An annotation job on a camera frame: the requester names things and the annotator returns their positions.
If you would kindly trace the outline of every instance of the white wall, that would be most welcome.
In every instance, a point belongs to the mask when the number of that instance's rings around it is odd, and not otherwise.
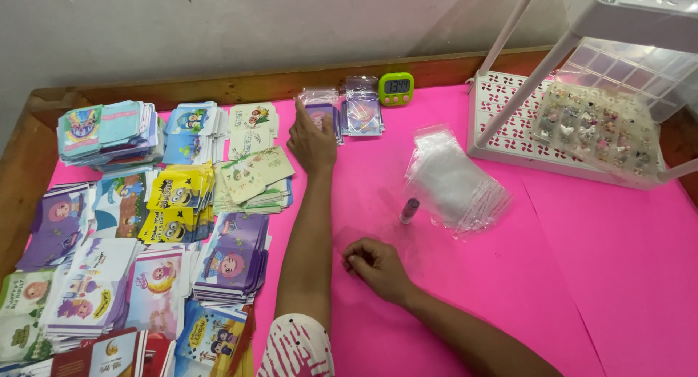
[[[0,0],[0,149],[33,88],[488,49],[517,0]],[[534,0],[508,47],[553,44]]]

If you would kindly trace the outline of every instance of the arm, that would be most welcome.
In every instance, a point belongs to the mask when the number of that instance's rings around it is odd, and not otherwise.
[[[360,239],[344,251],[344,258],[351,274],[358,274],[379,297],[417,318],[476,376],[562,376],[517,339],[418,288],[392,245]]]
[[[330,278],[332,276],[332,224],[330,193],[337,143],[332,118],[322,129],[310,120],[296,99],[296,121],[286,143],[308,174],[303,202],[288,239],[276,292],[274,318],[300,313],[330,328]]]

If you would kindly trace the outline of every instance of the glue bottle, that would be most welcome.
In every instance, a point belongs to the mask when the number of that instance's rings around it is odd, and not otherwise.
[[[416,198],[410,198],[409,200],[407,200],[407,202],[405,203],[405,207],[402,209],[402,212],[400,212],[400,222],[402,224],[410,224],[412,218],[417,213],[417,210],[419,208],[419,200],[417,200]]]

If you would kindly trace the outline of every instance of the digital timer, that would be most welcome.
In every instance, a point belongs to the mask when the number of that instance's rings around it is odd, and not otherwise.
[[[407,72],[387,73],[378,80],[378,98],[384,106],[406,105],[412,100],[414,77]]]

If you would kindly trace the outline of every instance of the hand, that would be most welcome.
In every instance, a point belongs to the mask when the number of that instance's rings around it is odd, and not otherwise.
[[[403,306],[417,286],[407,277],[395,246],[362,238],[344,250],[344,267],[359,275],[383,300]]]
[[[322,119],[322,131],[310,119],[300,98],[296,97],[296,122],[289,129],[286,146],[296,157],[308,177],[332,173],[337,159],[337,140],[332,128],[332,117]]]

